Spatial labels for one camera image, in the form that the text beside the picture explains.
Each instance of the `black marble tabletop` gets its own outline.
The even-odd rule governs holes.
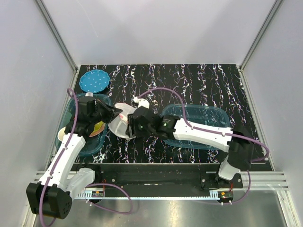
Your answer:
[[[208,105],[223,109],[230,124],[244,125],[258,139],[250,107],[236,65],[179,64],[179,65],[82,65],[75,92],[83,93],[79,86],[87,71],[106,71],[111,83],[103,94],[112,104],[132,104],[132,99],[154,87],[167,87],[178,92],[186,104]],[[146,96],[152,108],[161,113],[169,104],[179,100],[166,91],[155,91]],[[99,153],[78,157],[76,162],[88,163],[218,163],[226,153],[220,150],[177,148],[155,137],[125,140],[108,130]],[[254,158],[263,156],[256,147]]]

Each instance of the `empty blue tray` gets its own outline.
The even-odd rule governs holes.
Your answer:
[[[227,128],[231,125],[227,113],[217,107],[205,105],[185,105],[185,112],[187,120],[194,123],[222,128]],[[162,111],[162,116],[164,115],[174,115],[183,118],[182,105],[171,104],[166,106]],[[179,148],[194,148],[202,150],[217,149],[206,144],[188,140],[164,140],[164,142],[168,145]]]
[[[82,94],[78,94],[77,98],[81,98],[84,97],[85,93]],[[93,95],[94,98],[98,98],[101,101],[104,101],[106,104],[111,105],[112,102],[110,101],[109,97],[103,94],[94,94]],[[71,99],[68,104],[67,107],[64,111],[64,115],[61,119],[60,125],[59,125],[59,129],[58,131],[65,127],[71,120],[72,115],[75,113],[75,101],[73,99]],[[99,152],[102,148],[102,145],[104,143],[104,139],[107,133],[107,125],[105,126],[103,132],[101,132],[99,135],[94,136],[94,137],[90,137],[88,138],[88,140],[86,141],[84,147],[82,148],[82,150],[79,153],[80,157],[86,157],[89,155],[93,155],[97,152]],[[55,139],[55,145],[57,147],[57,149],[60,148],[61,146],[61,141],[58,140],[58,138],[56,137]]]
[[[92,70],[85,73],[79,82],[80,88],[85,92],[98,93],[109,85],[109,75],[103,70]]]

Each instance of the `metal corner post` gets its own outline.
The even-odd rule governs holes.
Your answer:
[[[248,61],[250,60],[252,54],[254,53],[257,45],[259,44],[260,40],[262,39],[264,33],[266,32],[268,26],[270,25],[271,21],[273,20],[274,16],[278,12],[280,6],[282,5],[284,0],[276,0],[273,4],[272,8],[270,9],[262,27],[260,28],[254,42],[252,43],[249,51],[247,52],[242,64],[240,65],[240,69],[244,70],[245,66],[247,65]]]
[[[58,43],[62,53],[64,54],[68,64],[70,65],[71,69],[73,70],[73,72],[76,72],[77,71],[77,65],[76,63],[74,62],[71,54],[69,53],[69,51],[67,50],[65,44],[64,44],[64,41],[63,39],[61,38],[43,0],[34,0],[34,2],[36,3],[38,9],[40,10],[42,16],[44,17],[45,19],[45,22],[47,23],[49,29],[51,30],[56,42]]]

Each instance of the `black bracket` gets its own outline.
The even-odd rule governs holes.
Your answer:
[[[243,182],[240,174],[235,174],[231,181],[224,180],[217,173],[201,173],[201,187],[205,190],[216,190],[219,188],[243,188]]]

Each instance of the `white round object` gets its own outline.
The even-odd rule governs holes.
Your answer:
[[[61,142],[62,142],[62,140],[63,140],[63,136],[65,135],[64,131],[65,131],[65,127],[64,127],[64,128],[61,128],[61,129],[58,131],[57,137],[58,137],[58,140],[61,141]]]
[[[127,115],[132,114],[135,111],[135,108],[125,103],[116,103],[115,108],[123,110],[111,123],[108,124],[109,129],[116,136],[124,139],[132,139],[126,134],[127,129]]]

